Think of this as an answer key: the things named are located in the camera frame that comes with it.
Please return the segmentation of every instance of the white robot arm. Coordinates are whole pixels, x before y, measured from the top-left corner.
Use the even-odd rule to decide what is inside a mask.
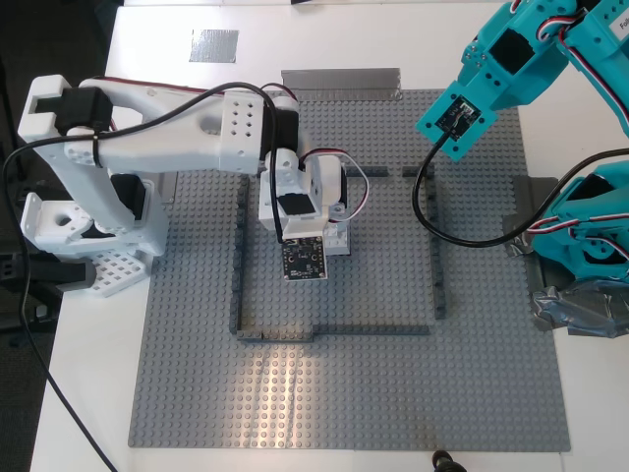
[[[27,142],[63,134],[104,135],[113,106],[136,110],[147,122],[197,95],[111,80],[87,80],[71,88],[61,76],[40,77],[30,88],[19,133]],[[345,179],[340,160],[316,154],[300,162],[298,103],[287,96],[275,97],[273,103],[282,114],[279,126],[284,127],[279,133],[283,138],[275,175],[285,244],[299,245],[302,239],[314,238],[323,248],[326,244],[334,247],[334,254],[349,254],[347,223],[330,222],[342,219],[346,210],[341,202]],[[139,173],[215,169],[256,175],[261,160],[265,170],[260,176],[258,218],[264,227],[275,230],[269,128],[261,96],[225,91],[157,126],[100,139],[96,146],[90,140],[39,147],[37,152],[74,200],[43,202],[30,194],[22,230],[37,248],[65,259],[103,251],[160,256],[165,251],[168,220],[154,184],[139,178]],[[325,270],[313,278],[326,278]]]

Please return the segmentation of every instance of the black cable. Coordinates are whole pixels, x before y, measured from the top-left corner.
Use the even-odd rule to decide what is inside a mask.
[[[589,165],[595,162],[598,162],[599,160],[609,159],[611,157],[619,157],[622,155],[629,154],[629,147],[625,147],[622,149],[606,150],[604,152],[599,152],[598,154],[591,155],[590,157],[579,162],[572,169],[570,169],[563,177],[561,177],[561,180],[557,182],[557,185],[554,187],[554,189],[552,189],[550,194],[545,198],[545,200],[540,205],[540,207],[535,211],[535,213],[531,217],[529,217],[526,221],[521,223],[517,228],[497,238],[487,239],[485,241],[471,241],[467,239],[457,238],[456,236],[452,236],[450,234],[444,233],[439,228],[432,225],[432,223],[430,223],[426,219],[426,217],[422,214],[422,209],[420,208],[420,203],[419,203],[419,197],[420,197],[419,193],[422,187],[422,181],[426,178],[426,174],[428,173],[430,162],[436,156],[437,152],[441,149],[441,147],[445,144],[445,142],[448,140],[448,138],[450,137],[450,133],[452,132],[453,129],[454,127],[450,128],[448,131],[443,133],[443,136],[441,136],[441,138],[439,138],[439,140],[434,144],[434,146],[432,147],[432,149],[429,151],[428,155],[426,156],[426,159],[424,160],[422,167],[420,167],[420,171],[417,174],[417,179],[415,180],[415,185],[413,186],[413,211],[415,212],[415,216],[420,221],[422,226],[425,229],[427,229],[429,232],[431,232],[435,236],[438,236],[442,240],[447,241],[448,243],[452,243],[457,246],[464,246],[466,248],[490,248],[492,246],[498,246],[500,244],[504,244],[507,241],[512,240],[516,236],[525,232],[527,229],[529,229],[529,227],[533,223],[535,223],[538,219],[540,219],[543,216],[543,214],[546,212],[548,207],[550,207],[550,205],[559,196],[563,187],[565,187],[566,184],[570,182],[583,169],[585,169],[586,167],[588,167]]]
[[[297,96],[295,95],[295,93],[290,90],[288,87],[283,86],[282,84],[278,84],[277,82],[269,82],[268,84],[264,84],[262,87],[260,87],[262,90],[266,89],[267,87],[276,87],[280,90],[284,90],[286,92],[286,94],[288,96],[290,96],[291,98],[293,98],[294,100],[297,100]]]
[[[5,207],[7,208],[7,212],[9,214],[9,220],[11,221],[11,225],[13,226],[13,229],[15,229],[16,234],[18,235],[18,242],[20,243],[20,253],[22,256],[24,287],[22,288],[22,292],[20,294],[20,306],[18,309],[18,315],[20,317],[20,325],[22,325],[22,329],[24,330],[24,333],[27,336],[27,340],[29,341],[30,347],[32,348],[32,352],[37,358],[39,367],[41,367],[41,370],[44,372],[44,375],[46,376],[48,383],[50,384],[52,389],[55,391],[55,393],[59,397],[59,400],[61,401],[61,403],[63,403],[63,406],[66,408],[68,413],[70,413],[70,416],[72,416],[72,419],[75,420],[75,423],[77,424],[81,432],[84,434],[86,439],[89,441],[89,444],[91,444],[93,449],[96,451],[100,459],[105,463],[105,465],[109,468],[110,471],[117,472],[116,467],[114,467],[114,465],[111,463],[109,458],[105,455],[105,453],[102,451],[102,449],[100,448],[96,440],[89,433],[89,430],[87,429],[86,425],[84,425],[84,423],[81,421],[81,418],[79,418],[79,415],[77,415],[77,412],[74,410],[70,402],[64,396],[63,392],[59,388],[59,385],[55,382],[54,378],[50,374],[50,371],[48,370],[48,366],[46,366],[46,361],[44,361],[43,357],[41,356],[41,353],[39,352],[39,349],[37,349],[37,345],[35,344],[35,341],[32,337],[32,333],[30,332],[29,322],[27,321],[27,315],[26,315],[27,297],[29,295],[29,286],[30,286],[29,248],[27,246],[27,240],[25,239],[24,235],[22,234],[22,230],[20,229],[20,222],[18,221],[18,216],[16,215],[13,205],[11,204],[11,197],[9,195],[9,166],[25,150],[39,148],[40,146],[52,145],[56,143],[66,143],[68,141],[66,138],[67,137],[41,140],[38,142],[30,143],[24,147],[20,147],[19,149],[16,149],[11,154],[9,154],[9,157],[7,157],[7,160],[2,166],[2,197],[3,197]]]
[[[109,133],[102,133],[100,135],[101,140],[109,140],[111,138],[117,138],[120,136],[130,135],[132,133],[137,133],[139,131],[144,131],[148,128],[152,128],[153,126],[157,126],[165,121],[174,118],[175,116],[183,113],[184,111],[192,108],[197,103],[205,100],[206,98],[216,95],[219,92],[226,91],[227,89],[247,89],[253,91],[264,99],[264,103],[268,106],[269,114],[271,116],[271,156],[269,160],[270,167],[270,198],[271,198],[271,211],[273,213],[273,223],[275,225],[275,235],[277,237],[277,242],[282,244],[284,242],[283,238],[283,230],[282,223],[279,219],[279,209],[277,206],[277,176],[275,175],[275,170],[277,168],[277,135],[278,135],[278,118],[277,118],[277,108],[275,108],[275,104],[273,103],[273,99],[261,88],[256,86],[252,86],[251,84],[247,84],[244,82],[230,82],[228,84],[223,84],[222,86],[218,86],[215,88],[210,88],[209,90],[200,93],[192,100],[187,101],[183,105],[178,106],[177,108],[169,111],[165,115],[160,116],[159,118],[155,118],[154,120],[147,121],[146,123],[141,123],[136,126],[132,126],[130,128],[125,128],[123,130],[111,131]]]
[[[21,154],[23,154],[24,152],[26,152],[27,150],[31,150],[31,149],[35,149],[35,148],[41,148],[43,146],[48,146],[48,145],[57,145],[57,144],[79,142],[79,141],[93,141],[94,159],[97,161],[97,163],[99,163],[98,143],[101,140],[110,140],[110,139],[113,139],[113,138],[119,138],[119,137],[122,137],[122,136],[131,135],[132,133],[138,133],[138,132],[144,131],[144,130],[146,130],[148,128],[152,128],[154,126],[157,126],[157,125],[159,125],[161,123],[164,123],[164,122],[170,120],[171,118],[173,118],[173,117],[183,113],[184,111],[190,109],[191,107],[193,107],[197,103],[203,101],[204,99],[206,99],[206,98],[208,98],[208,97],[210,97],[212,95],[215,95],[215,94],[217,94],[217,93],[219,93],[221,91],[227,90],[227,89],[248,89],[248,90],[251,90],[251,91],[257,93],[258,95],[260,95],[264,99],[264,102],[265,102],[266,106],[268,106],[268,108],[269,108],[269,112],[270,112],[270,116],[271,116],[271,140],[270,140],[270,149],[271,149],[271,151],[270,151],[271,152],[271,156],[270,156],[270,168],[271,168],[271,174],[270,174],[271,208],[273,210],[273,220],[274,220],[274,223],[275,223],[275,231],[276,231],[277,239],[278,239],[278,242],[281,243],[283,241],[283,238],[282,238],[282,226],[281,226],[281,222],[280,222],[280,219],[279,219],[279,211],[278,211],[278,207],[277,207],[277,193],[276,193],[276,179],[275,179],[275,168],[276,168],[276,165],[277,165],[277,134],[278,134],[277,109],[275,108],[273,100],[271,99],[271,97],[267,93],[265,93],[260,88],[252,86],[251,84],[235,82],[235,83],[223,84],[222,86],[218,86],[216,88],[209,89],[208,91],[205,91],[204,93],[201,93],[200,95],[198,95],[195,98],[191,99],[190,101],[184,103],[183,105],[180,105],[179,107],[175,108],[174,110],[171,110],[170,112],[166,113],[165,115],[162,115],[162,116],[160,116],[160,117],[158,117],[158,118],[156,118],[154,120],[148,121],[146,123],[141,123],[139,125],[136,125],[136,126],[133,126],[133,127],[130,127],[130,128],[125,128],[123,130],[112,131],[112,132],[109,132],[109,133],[102,133],[102,134],[99,134],[97,136],[96,135],[60,136],[60,137],[56,137],[56,138],[48,138],[48,139],[44,139],[44,140],[35,141],[35,142],[29,143],[29,144],[27,144],[27,145],[25,145],[23,147],[15,149],[13,152],[11,152],[9,157],[7,157],[7,159],[5,160],[4,165],[2,166],[2,198],[3,198],[3,201],[4,201],[4,205],[5,205],[6,209],[7,209],[7,212],[9,214],[9,220],[11,221],[11,225],[13,226],[14,230],[16,231],[16,235],[18,236],[18,241],[20,243],[20,252],[21,252],[21,257],[22,257],[24,286],[23,286],[22,292],[20,294],[20,306],[19,306],[19,309],[18,309],[18,315],[19,315],[19,318],[20,318],[20,324],[22,325],[22,328],[23,328],[23,330],[25,332],[27,340],[29,341],[30,347],[32,348],[32,351],[33,351],[35,357],[37,358],[37,362],[38,362],[39,366],[41,367],[42,371],[44,372],[44,374],[46,376],[46,379],[50,383],[50,386],[52,386],[52,389],[55,391],[55,393],[59,397],[59,400],[64,405],[64,407],[66,408],[66,410],[68,411],[70,416],[72,416],[73,420],[75,421],[75,423],[77,424],[77,426],[79,427],[81,432],[84,434],[86,439],[89,441],[89,443],[91,444],[93,449],[96,451],[96,453],[98,454],[100,459],[104,462],[104,464],[112,472],[117,472],[117,469],[114,467],[112,462],[109,460],[109,458],[102,451],[102,449],[100,448],[98,443],[95,441],[93,436],[89,433],[89,430],[86,428],[84,423],[81,421],[81,418],[79,417],[79,415],[77,415],[76,411],[72,408],[72,405],[66,399],[65,395],[63,394],[63,392],[59,388],[59,385],[55,382],[54,378],[50,374],[50,371],[48,370],[48,367],[46,366],[46,363],[45,363],[43,357],[41,356],[41,353],[37,349],[37,345],[34,342],[34,339],[32,337],[32,333],[30,332],[29,323],[28,323],[27,317],[26,317],[26,303],[27,303],[27,297],[29,295],[29,286],[30,286],[29,248],[28,248],[28,245],[27,245],[27,240],[26,240],[24,234],[22,233],[22,229],[20,228],[20,222],[18,221],[18,216],[16,215],[15,210],[13,208],[13,204],[11,202],[11,196],[9,195],[9,167],[10,167],[10,165],[11,165],[11,163],[13,161],[17,161],[18,157]]]

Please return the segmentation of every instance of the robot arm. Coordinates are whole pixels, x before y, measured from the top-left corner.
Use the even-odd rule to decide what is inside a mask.
[[[458,80],[417,124],[458,161],[497,119],[531,103],[568,62],[583,72],[629,135],[629,10],[617,0],[532,0],[503,5],[463,52]]]
[[[88,80],[71,88],[61,76],[41,77],[31,86],[20,135],[32,142],[62,134],[103,133],[109,128],[113,106],[134,109],[146,122],[196,95],[176,88],[108,80]],[[300,163],[297,153],[303,150],[297,101],[285,96],[273,101],[282,137],[276,193],[284,238],[318,238],[323,246],[324,232],[334,224],[330,218],[342,214],[338,209],[345,185],[343,167],[333,155],[317,154]],[[97,155],[93,141],[40,147],[37,152],[74,200],[43,202],[37,195],[29,195],[23,231],[39,249],[66,258],[121,249],[159,256],[165,250],[168,221],[154,185],[138,174],[221,170],[256,175],[260,161],[266,170],[260,177],[258,216],[266,228],[274,230],[270,132],[260,96],[226,91],[158,126],[99,140]],[[330,207],[336,213],[331,214]]]

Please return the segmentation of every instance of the mounting holes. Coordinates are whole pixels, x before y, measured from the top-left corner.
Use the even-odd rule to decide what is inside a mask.
[[[55,223],[57,223],[57,225],[59,225],[59,226],[65,226],[70,221],[72,221],[72,219],[67,214],[58,214],[55,217]]]

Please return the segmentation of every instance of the dark floor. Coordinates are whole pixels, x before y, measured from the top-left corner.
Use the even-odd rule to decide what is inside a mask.
[[[102,75],[106,44],[116,6],[110,0],[0,0],[0,58],[16,123],[33,78],[61,74],[72,85]],[[98,35],[98,26],[103,26]],[[0,112],[0,147],[11,150],[7,120]],[[14,180],[13,190],[54,178],[40,159],[25,159],[27,180]],[[15,247],[6,214],[0,210],[0,250]],[[16,316],[17,300],[0,291],[0,317]],[[44,377],[18,334],[0,334],[0,471],[28,471],[32,456]],[[49,359],[54,334],[38,334],[36,342]]]

